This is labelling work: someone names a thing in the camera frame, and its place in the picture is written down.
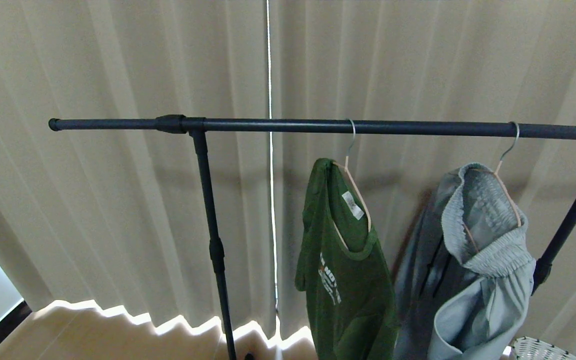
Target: beige curtain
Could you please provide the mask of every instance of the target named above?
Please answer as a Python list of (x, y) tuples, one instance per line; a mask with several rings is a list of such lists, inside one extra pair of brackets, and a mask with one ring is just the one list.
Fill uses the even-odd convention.
[[(261, 2), (0, 1), (0, 264), (30, 307), (220, 315), (187, 135), (48, 119), (267, 117)], [(269, 137), (207, 135), (233, 326), (275, 329)]]
[[(576, 125), (576, 2), (270, 3), (272, 116)], [(307, 325), (293, 285), (304, 189), (348, 134), (274, 134), (281, 333)], [(360, 135), (350, 169), (394, 268), (443, 173), (496, 166), (509, 139)], [(576, 196), (576, 141), (521, 139), (501, 176), (539, 257)], [(532, 297), (520, 335), (576, 350), (576, 228)]]

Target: hanger hook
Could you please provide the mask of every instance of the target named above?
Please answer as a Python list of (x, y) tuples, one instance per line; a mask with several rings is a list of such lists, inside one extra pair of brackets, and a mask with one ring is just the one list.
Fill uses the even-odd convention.
[(357, 137), (357, 129), (355, 128), (355, 122), (353, 121), (353, 119), (347, 118), (346, 120), (350, 121), (350, 124), (352, 125), (352, 141), (350, 142), (350, 146), (348, 146), (348, 151), (345, 152), (345, 157), (348, 158), (350, 157), (350, 150), (355, 145), (355, 138)]
[(504, 151), (501, 154), (501, 157), (499, 157), (499, 163), (504, 161), (504, 157), (506, 156), (507, 153), (510, 153), (510, 150), (512, 150), (515, 147), (515, 144), (517, 144), (517, 141), (519, 140), (519, 124), (514, 122), (514, 121), (510, 121), (511, 124), (514, 125), (514, 127), (517, 129), (517, 133), (516, 135), (514, 135), (514, 141), (512, 142), (512, 145), (510, 145), (510, 148), (508, 148), (508, 150)]

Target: light gray garment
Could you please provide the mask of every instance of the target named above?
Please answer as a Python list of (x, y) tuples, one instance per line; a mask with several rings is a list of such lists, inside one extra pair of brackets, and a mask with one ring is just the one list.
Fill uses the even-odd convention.
[(396, 360), (498, 360), (526, 318), (535, 270), (528, 219), (519, 210), (517, 227), (494, 176), (473, 169), (490, 171), (472, 163), (443, 176), (406, 247), (395, 280)]

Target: beige floor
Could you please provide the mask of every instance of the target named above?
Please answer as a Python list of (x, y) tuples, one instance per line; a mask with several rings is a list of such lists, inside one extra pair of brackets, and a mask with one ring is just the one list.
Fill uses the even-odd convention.
[[(237, 357), (256, 360), (316, 360), (313, 344), (268, 348), (256, 332), (238, 338)], [(150, 323), (134, 325), (124, 315), (104, 317), (93, 309), (55, 307), (30, 315), (0, 344), (0, 360), (193, 359), (227, 360), (219, 328), (191, 335), (182, 325), (157, 335)]]

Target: wicker basket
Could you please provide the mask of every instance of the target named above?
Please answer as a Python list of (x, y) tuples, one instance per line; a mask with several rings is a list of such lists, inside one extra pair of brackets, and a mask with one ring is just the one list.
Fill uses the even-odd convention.
[(514, 340), (512, 351), (517, 360), (576, 360), (576, 356), (566, 350), (527, 336)]

